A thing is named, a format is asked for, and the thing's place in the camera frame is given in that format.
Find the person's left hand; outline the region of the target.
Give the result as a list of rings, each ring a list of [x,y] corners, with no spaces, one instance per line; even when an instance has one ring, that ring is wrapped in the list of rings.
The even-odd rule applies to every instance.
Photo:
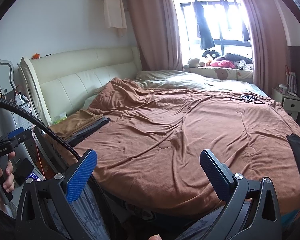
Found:
[[[6,193],[11,193],[14,190],[14,175],[13,175],[13,165],[11,163],[11,159],[15,157],[15,152],[11,152],[8,155],[8,162],[6,165],[5,170],[3,171],[0,168],[0,178],[5,175],[6,179],[3,182],[3,184],[0,184],[0,210],[3,212],[6,212],[6,204],[3,199],[3,192],[5,191]]]

